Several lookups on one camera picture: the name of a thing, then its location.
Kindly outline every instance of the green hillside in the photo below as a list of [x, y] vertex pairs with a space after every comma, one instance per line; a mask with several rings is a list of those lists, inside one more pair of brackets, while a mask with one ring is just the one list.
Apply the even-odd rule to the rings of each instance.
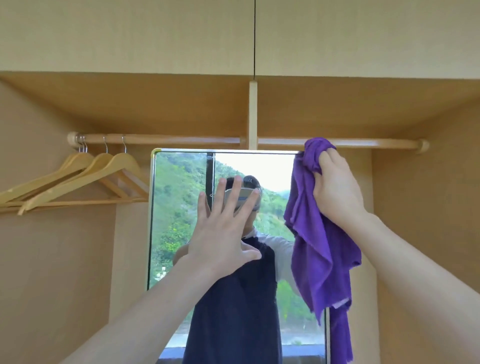
[[[198, 194], [205, 188], [206, 158], [206, 154], [200, 153], [156, 155], [150, 287], [170, 270], [175, 252], [192, 236]], [[216, 161], [216, 184], [221, 177], [237, 174], [243, 176], [232, 167]], [[293, 236], [283, 220], [288, 194], [282, 195], [263, 190], [262, 207], [255, 226], [261, 232], [292, 240]], [[315, 321], [303, 300], [284, 281], [278, 285], [277, 303], [282, 325]]]

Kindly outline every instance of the white shirt sleeve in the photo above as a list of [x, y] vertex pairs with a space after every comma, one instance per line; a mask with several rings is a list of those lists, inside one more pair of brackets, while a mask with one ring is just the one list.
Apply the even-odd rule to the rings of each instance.
[[291, 268], [294, 243], [289, 242], [281, 236], [265, 235], [261, 233], [257, 234], [257, 238], [260, 242], [265, 243], [272, 248], [275, 253], [276, 281], [278, 282], [282, 279], [286, 280], [292, 288], [292, 291], [297, 296], [300, 296]]

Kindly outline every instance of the hand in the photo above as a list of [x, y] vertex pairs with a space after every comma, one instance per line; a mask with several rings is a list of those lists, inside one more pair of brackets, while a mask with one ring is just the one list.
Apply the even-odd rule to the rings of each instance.
[[353, 214], [365, 212], [360, 186], [335, 149], [322, 152], [319, 163], [322, 175], [315, 173], [313, 196], [321, 213], [343, 227]]
[[252, 213], [260, 191], [254, 190], [240, 210], [234, 215], [240, 195], [241, 177], [236, 176], [232, 192], [225, 208], [223, 200], [227, 180], [218, 183], [212, 212], [206, 204], [204, 192], [198, 198], [198, 218], [189, 242], [188, 256], [211, 269], [216, 279], [227, 276], [245, 263], [262, 257], [261, 253], [248, 244], [241, 243], [241, 235], [247, 218]]

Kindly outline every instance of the navy apron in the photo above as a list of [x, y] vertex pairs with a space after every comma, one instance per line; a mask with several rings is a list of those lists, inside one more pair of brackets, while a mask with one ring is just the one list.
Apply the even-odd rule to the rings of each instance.
[[183, 364], [281, 364], [275, 253], [256, 237], [243, 240], [262, 253], [219, 279], [195, 306]]

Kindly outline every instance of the cabinet door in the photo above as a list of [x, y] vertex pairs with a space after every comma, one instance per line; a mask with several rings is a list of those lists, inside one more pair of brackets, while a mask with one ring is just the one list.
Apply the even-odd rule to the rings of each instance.
[[480, 1], [256, 0], [257, 75], [480, 77]]
[[253, 74], [254, 0], [2, 0], [0, 70]]

